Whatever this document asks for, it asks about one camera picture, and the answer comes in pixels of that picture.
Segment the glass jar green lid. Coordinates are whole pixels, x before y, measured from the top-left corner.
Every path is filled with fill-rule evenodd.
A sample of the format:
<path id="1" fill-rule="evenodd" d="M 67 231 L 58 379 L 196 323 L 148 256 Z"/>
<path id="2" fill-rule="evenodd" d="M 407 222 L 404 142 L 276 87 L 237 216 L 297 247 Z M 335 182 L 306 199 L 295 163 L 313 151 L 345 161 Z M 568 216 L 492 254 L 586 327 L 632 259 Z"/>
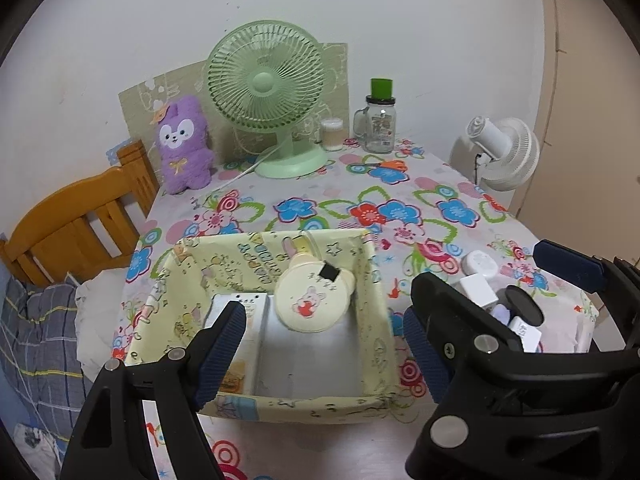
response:
<path id="1" fill-rule="evenodd" d="M 373 154 L 390 154 L 395 146 L 396 100 L 393 81 L 372 78 L 366 106 L 356 110 L 352 131 L 360 145 Z"/>

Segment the yellow fabric storage box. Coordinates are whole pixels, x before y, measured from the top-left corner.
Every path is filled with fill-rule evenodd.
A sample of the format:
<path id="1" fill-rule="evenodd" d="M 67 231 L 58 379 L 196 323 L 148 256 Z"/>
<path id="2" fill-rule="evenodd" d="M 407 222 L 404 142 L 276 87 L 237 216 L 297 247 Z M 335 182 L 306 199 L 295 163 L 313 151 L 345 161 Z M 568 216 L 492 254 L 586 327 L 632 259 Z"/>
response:
<path id="1" fill-rule="evenodd" d="M 310 239 L 314 253 L 352 271 L 346 314 L 316 334 L 278 319 L 273 291 L 290 257 L 287 236 Z M 254 232 L 186 237 L 152 274 L 134 322 L 126 361 L 154 362 L 190 344 L 229 300 L 246 312 L 246 329 L 207 415 L 252 422 L 354 424 L 387 415 L 399 390 L 395 341 L 371 235 L 360 229 Z"/>

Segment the purple plush bunny toy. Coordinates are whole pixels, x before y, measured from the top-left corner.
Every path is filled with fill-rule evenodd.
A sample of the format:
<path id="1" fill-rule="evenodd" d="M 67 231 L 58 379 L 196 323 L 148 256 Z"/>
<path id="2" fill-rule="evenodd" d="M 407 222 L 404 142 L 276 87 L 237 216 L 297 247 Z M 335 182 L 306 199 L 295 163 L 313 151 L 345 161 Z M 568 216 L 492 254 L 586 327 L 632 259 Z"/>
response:
<path id="1" fill-rule="evenodd" d="M 165 191 L 171 195 L 188 188 L 206 188 L 212 180 L 215 154 L 208 147 L 208 123 L 196 96 L 183 96 L 157 110 L 156 145 Z"/>

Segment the cotton swab container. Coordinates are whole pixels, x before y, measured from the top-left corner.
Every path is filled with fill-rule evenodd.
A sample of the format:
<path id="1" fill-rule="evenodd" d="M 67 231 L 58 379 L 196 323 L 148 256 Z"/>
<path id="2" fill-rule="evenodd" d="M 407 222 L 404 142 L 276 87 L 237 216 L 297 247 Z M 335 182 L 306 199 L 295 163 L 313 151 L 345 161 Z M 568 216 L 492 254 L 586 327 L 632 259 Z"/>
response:
<path id="1" fill-rule="evenodd" d="M 339 151 L 346 139 L 346 130 L 341 118 L 326 118 L 320 122 L 321 145 L 328 152 Z"/>

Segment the wooden chair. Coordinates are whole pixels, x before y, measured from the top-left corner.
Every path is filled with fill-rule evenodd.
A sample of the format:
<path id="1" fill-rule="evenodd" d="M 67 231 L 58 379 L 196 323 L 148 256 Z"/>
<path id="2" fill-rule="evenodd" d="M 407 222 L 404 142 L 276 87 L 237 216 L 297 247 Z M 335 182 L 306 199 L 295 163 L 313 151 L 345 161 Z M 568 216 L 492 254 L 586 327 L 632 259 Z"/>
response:
<path id="1" fill-rule="evenodd" d="M 132 196 L 148 214 L 160 186 L 142 141 L 120 148 L 117 158 L 117 166 L 64 186 L 25 214 L 1 243 L 13 276 L 47 287 L 67 274 L 91 280 L 128 266 L 139 232 L 124 198 Z"/>

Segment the beige cartoon patterned board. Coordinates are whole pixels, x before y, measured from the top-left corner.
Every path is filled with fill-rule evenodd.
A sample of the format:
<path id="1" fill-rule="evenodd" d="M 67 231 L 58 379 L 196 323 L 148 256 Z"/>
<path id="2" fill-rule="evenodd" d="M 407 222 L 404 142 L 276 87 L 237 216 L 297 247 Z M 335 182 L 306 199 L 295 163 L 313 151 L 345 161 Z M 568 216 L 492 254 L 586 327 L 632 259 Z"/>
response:
<path id="1" fill-rule="evenodd" d="M 348 44 L 322 44 L 326 78 L 316 107 L 294 127 L 294 138 L 317 141 L 323 119 L 340 118 L 349 124 Z M 160 149 L 157 147 L 158 116 L 169 102 L 184 96 L 196 96 L 208 123 L 208 146 L 215 153 L 217 165 L 259 154 L 276 143 L 271 133 L 249 133 L 232 127 L 218 113 L 205 84 L 203 61 L 170 70 L 120 92 L 119 102 L 131 139 L 143 142 L 153 169 L 160 172 Z"/>

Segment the orange handled scissors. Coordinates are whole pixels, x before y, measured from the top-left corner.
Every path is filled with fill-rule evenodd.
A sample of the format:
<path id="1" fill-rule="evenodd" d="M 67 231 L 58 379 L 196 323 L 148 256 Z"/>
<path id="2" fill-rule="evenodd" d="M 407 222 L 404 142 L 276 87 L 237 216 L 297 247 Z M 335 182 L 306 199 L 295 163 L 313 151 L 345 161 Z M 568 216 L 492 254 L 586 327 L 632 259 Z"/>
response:
<path id="1" fill-rule="evenodd" d="M 383 160 L 382 162 L 375 162 L 374 164 L 363 164 L 363 167 L 369 170 L 383 168 L 398 172 L 406 172 L 408 169 L 407 165 L 399 159 Z"/>

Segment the floral tablecloth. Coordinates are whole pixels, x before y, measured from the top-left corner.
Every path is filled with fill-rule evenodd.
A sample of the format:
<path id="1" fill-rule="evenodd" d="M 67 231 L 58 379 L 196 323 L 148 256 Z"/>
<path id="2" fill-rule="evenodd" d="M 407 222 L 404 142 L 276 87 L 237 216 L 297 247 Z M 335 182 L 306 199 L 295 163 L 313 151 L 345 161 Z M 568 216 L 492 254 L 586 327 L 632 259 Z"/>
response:
<path id="1" fill-rule="evenodd" d="M 363 167 L 392 159 L 402 160 L 407 171 Z M 392 408 L 381 418 L 329 425 L 203 414 L 206 438 L 228 479 L 404 478 L 406 458 L 435 409 L 402 328 L 410 285 L 423 272 L 459 281 L 462 259 L 472 250 L 498 263 L 493 288 L 521 287 L 541 306 L 541 352 L 590 348 L 597 309 L 584 292 L 536 266 L 535 235 L 482 186 L 402 140 L 383 156 L 349 143 L 321 169 L 296 179 L 264 179 L 234 162 L 219 169 L 207 188 L 158 191 L 126 274 L 114 356 L 127 362 L 152 274 L 179 240 L 344 229 L 366 231 L 375 244 L 399 373 Z"/>

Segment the blue plaid bedding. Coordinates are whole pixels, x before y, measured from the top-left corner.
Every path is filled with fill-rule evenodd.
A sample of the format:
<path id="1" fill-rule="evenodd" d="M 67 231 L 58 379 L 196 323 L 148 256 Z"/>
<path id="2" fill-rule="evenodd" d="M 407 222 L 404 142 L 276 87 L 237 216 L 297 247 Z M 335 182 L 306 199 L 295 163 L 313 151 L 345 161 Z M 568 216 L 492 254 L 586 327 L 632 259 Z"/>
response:
<path id="1" fill-rule="evenodd" d="M 1 269 L 1 422 L 40 479 L 60 476 L 92 382 L 77 359 L 76 284 L 40 288 Z"/>

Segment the white cube charger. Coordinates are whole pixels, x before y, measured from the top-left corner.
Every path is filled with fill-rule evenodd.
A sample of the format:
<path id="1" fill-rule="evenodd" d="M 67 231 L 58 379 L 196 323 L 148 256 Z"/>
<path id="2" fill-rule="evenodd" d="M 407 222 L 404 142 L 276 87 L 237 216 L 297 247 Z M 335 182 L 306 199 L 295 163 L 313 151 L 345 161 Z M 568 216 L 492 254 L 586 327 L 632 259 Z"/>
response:
<path id="1" fill-rule="evenodd" d="M 489 309 L 498 304 L 498 296 L 482 274 L 477 273 L 460 278 L 456 287 L 463 296 L 471 300 L 477 307 Z"/>

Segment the white standing fan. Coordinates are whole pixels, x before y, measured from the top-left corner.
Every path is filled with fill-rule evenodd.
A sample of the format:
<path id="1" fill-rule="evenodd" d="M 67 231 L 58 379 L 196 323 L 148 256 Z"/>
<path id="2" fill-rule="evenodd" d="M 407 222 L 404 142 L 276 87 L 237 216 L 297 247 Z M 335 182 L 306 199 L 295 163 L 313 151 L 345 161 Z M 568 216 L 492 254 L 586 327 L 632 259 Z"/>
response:
<path id="1" fill-rule="evenodd" d="M 476 116 L 454 142 L 449 163 L 476 184 L 511 192 L 532 177 L 539 157 L 538 139 L 521 119 Z"/>

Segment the cream round cartoon mirror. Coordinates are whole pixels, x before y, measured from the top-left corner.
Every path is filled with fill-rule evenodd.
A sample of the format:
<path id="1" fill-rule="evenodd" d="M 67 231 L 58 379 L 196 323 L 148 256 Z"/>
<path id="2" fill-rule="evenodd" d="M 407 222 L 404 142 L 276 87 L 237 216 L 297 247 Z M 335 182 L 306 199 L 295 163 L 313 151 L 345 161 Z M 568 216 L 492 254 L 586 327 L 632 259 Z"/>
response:
<path id="1" fill-rule="evenodd" d="M 282 245 L 290 263 L 273 291 L 278 319 L 297 333 L 316 334 L 328 330 L 340 322 L 348 310 L 356 288 L 355 275 L 322 260 L 306 236 L 287 236 Z"/>

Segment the lavender round object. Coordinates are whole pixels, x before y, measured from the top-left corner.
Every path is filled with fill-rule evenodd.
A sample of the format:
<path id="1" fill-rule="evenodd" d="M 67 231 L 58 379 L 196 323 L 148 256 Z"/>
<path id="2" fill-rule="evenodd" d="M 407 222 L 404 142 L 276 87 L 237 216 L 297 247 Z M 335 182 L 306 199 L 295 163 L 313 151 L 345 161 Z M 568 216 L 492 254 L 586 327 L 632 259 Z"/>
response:
<path id="1" fill-rule="evenodd" d="M 511 311 L 503 304 L 495 304 L 490 309 L 490 315 L 505 326 L 508 326 L 511 321 Z"/>

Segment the beige door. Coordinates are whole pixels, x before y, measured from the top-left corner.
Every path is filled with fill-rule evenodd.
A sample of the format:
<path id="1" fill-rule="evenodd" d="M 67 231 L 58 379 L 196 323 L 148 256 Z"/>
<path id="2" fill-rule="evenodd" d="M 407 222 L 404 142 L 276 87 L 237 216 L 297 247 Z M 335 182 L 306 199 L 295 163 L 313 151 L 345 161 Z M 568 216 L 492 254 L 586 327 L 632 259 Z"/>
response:
<path id="1" fill-rule="evenodd" d="M 542 0 L 540 159 L 510 209 L 540 238 L 639 261 L 639 55 L 603 0 Z"/>

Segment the white 45W charger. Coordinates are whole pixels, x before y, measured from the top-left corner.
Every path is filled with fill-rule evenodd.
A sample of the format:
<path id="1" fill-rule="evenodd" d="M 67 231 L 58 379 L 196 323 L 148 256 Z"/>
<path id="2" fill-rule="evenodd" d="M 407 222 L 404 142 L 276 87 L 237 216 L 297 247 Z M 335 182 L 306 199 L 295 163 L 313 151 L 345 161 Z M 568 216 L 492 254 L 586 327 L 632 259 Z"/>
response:
<path id="1" fill-rule="evenodd" d="M 529 325 L 522 318 L 515 315 L 509 323 L 509 328 L 520 337 L 523 351 L 526 353 L 540 353 L 541 331 Z"/>

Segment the white cloth on bed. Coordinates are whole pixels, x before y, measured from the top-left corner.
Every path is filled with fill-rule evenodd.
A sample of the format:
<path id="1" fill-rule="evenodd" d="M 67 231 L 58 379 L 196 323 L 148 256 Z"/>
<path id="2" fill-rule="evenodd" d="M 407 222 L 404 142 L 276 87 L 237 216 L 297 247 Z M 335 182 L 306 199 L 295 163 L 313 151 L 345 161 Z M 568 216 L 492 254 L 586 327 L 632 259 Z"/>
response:
<path id="1" fill-rule="evenodd" d="M 126 269 L 103 270 L 76 289 L 77 359 L 90 382 L 111 357 L 126 273 Z"/>

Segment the green desk fan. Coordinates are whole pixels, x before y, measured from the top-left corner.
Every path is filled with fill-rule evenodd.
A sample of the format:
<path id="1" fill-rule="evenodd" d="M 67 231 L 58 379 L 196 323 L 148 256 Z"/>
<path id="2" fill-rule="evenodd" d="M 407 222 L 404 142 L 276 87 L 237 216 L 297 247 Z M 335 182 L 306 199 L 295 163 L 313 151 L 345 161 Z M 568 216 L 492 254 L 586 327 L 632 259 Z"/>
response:
<path id="1" fill-rule="evenodd" d="M 276 145 L 256 159 L 258 176 L 292 179 L 326 164 L 321 146 L 294 138 L 324 87 L 321 48 L 310 32 L 269 20 L 233 29 L 209 53 L 205 85 L 216 110 L 234 128 L 276 137 Z"/>

